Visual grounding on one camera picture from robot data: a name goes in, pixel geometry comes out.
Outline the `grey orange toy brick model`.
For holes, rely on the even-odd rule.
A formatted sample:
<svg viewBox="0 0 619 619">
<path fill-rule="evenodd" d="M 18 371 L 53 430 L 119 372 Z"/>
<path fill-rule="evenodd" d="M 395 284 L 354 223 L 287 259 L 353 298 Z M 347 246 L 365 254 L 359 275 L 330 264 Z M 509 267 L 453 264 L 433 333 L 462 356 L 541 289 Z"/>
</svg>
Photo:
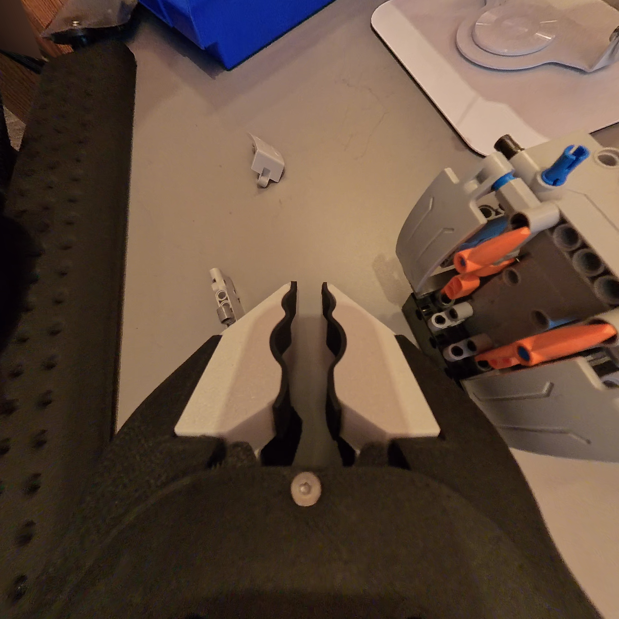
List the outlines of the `grey orange toy brick model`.
<svg viewBox="0 0 619 619">
<path fill-rule="evenodd" d="M 508 445 L 617 463 L 618 148 L 584 131 L 494 148 L 407 216 L 402 312 Z"/>
</svg>

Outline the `white stand with base plate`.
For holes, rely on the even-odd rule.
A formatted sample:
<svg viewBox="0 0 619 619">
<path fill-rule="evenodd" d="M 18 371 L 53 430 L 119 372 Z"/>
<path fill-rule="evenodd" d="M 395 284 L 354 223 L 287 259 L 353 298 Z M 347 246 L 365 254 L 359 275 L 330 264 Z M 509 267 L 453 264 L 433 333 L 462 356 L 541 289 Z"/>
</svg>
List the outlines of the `white stand with base plate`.
<svg viewBox="0 0 619 619">
<path fill-rule="evenodd" d="M 371 26 L 480 155 L 618 123 L 611 1 L 388 1 Z"/>
</svg>

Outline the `blue plastic bin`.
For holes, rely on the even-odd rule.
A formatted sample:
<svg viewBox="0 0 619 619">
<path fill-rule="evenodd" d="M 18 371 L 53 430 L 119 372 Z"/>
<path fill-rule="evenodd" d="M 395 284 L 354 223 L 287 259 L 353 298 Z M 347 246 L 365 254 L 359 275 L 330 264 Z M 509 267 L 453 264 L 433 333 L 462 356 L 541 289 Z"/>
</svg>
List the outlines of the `blue plastic bin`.
<svg viewBox="0 0 619 619">
<path fill-rule="evenodd" d="M 139 1 L 230 70 L 331 1 Z"/>
</svg>

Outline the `black studded foam pad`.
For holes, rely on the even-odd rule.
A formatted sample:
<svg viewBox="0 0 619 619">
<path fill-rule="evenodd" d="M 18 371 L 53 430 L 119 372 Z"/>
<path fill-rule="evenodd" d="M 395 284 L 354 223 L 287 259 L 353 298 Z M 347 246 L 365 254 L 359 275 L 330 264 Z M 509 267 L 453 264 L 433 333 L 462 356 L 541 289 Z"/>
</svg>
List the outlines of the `black studded foam pad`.
<svg viewBox="0 0 619 619">
<path fill-rule="evenodd" d="M 18 618 L 116 420 L 136 61 L 44 68 L 1 197 L 1 618 Z"/>
</svg>

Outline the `small grey curved brick piece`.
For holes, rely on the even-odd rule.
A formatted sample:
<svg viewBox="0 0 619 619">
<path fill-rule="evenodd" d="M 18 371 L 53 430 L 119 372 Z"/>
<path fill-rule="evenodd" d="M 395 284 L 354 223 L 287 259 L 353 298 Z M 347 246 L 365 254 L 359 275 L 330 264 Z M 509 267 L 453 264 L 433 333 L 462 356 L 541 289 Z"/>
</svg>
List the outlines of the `small grey curved brick piece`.
<svg viewBox="0 0 619 619">
<path fill-rule="evenodd" d="M 248 137 L 252 144 L 251 171 L 258 188 L 266 189 L 269 184 L 280 182 L 285 173 L 282 154 L 258 136 L 248 133 Z"/>
</svg>

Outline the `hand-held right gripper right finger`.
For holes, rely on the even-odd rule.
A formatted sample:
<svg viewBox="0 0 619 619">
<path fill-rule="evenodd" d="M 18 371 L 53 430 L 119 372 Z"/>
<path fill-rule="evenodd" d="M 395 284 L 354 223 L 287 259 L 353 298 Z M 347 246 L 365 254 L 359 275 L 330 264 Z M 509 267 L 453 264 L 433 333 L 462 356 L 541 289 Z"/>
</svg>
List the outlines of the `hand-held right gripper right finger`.
<svg viewBox="0 0 619 619">
<path fill-rule="evenodd" d="M 333 356 L 326 422 L 342 457 L 354 458 L 370 444 L 438 437 L 396 334 L 332 284 L 322 284 L 321 301 Z"/>
</svg>

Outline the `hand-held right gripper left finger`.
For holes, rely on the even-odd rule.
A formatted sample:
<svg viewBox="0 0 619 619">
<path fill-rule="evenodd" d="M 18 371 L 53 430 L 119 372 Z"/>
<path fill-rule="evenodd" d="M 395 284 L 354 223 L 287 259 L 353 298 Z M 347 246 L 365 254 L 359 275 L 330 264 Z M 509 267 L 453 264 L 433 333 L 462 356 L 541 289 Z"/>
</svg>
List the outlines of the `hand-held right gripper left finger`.
<svg viewBox="0 0 619 619">
<path fill-rule="evenodd" d="M 261 458 L 294 458 L 302 421 L 285 354 L 297 282 L 277 289 L 221 336 L 174 428 L 178 437 L 249 444 Z"/>
</svg>

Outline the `light grey holed brick beam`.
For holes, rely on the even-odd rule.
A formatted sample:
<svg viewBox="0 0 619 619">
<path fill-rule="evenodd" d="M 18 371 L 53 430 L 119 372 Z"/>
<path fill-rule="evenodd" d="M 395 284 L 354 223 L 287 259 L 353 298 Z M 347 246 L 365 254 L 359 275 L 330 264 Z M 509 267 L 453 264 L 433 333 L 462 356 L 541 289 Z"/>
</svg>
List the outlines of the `light grey holed brick beam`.
<svg viewBox="0 0 619 619">
<path fill-rule="evenodd" d="M 209 274 L 219 321 L 228 328 L 245 315 L 240 296 L 232 279 L 220 269 L 212 268 Z"/>
</svg>

